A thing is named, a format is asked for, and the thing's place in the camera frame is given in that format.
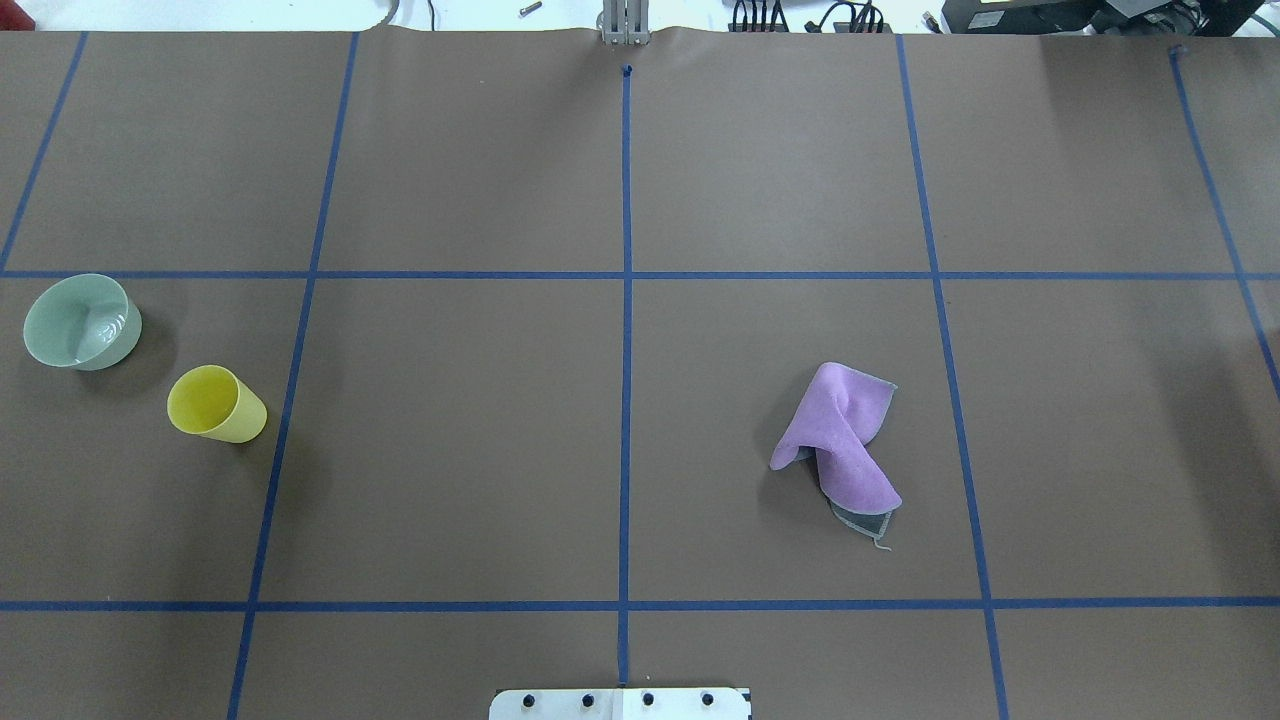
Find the yellow plastic cup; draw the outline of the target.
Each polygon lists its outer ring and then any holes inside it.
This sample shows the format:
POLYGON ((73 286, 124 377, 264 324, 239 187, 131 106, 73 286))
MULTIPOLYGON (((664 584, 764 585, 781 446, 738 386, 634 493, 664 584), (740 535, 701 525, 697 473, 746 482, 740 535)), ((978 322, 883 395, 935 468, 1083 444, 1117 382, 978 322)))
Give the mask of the yellow plastic cup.
POLYGON ((179 377, 166 397, 166 415, 186 434, 233 445, 255 439, 268 424, 262 400, 219 365, 197 366, 179 377))

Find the aluminium frame post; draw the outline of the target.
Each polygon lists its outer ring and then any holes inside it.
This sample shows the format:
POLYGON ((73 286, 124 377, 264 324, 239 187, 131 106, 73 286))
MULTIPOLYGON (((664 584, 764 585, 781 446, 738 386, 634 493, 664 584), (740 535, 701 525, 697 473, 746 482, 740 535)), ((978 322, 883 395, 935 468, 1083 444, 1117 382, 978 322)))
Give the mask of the aluminium frame post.
POLYGON ((643 46, 652 38, 648 0, 605 0, 598 19, 602 42, 608 46, 643 46))

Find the pale green bowl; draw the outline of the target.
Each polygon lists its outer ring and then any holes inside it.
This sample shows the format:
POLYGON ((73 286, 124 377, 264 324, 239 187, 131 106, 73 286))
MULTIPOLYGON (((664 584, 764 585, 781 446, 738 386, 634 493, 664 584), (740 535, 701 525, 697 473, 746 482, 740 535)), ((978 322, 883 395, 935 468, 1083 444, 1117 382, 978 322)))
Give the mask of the pale green bowl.
POLYGON ((46 366, 99 372, 123 361, 142 329, 141 311, 118 281, 84 273, 59 281, 33 301, 23 342, 46 366))

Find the purple microfibre cloth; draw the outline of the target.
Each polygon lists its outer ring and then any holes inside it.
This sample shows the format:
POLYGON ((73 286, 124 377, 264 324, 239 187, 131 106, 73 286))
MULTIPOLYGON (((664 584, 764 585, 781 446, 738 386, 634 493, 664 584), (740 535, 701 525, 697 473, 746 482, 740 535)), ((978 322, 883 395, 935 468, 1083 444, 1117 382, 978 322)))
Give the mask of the purple microfibre cloth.
POLYGON ((774 446, 769 468, 812 460, 833 516, 881 551, 902 497, 868 447, 897 391, 893 382, 841 363, 822 363, 774 446))

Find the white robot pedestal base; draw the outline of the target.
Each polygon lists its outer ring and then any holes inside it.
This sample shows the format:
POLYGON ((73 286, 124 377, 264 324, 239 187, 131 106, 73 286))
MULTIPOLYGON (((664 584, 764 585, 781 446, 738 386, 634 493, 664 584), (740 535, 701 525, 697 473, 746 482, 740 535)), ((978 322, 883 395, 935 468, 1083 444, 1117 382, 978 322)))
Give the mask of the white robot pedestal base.
POLYGON ((732 687, 547 688, 498 692, 489 719, 751 719, 732 687))

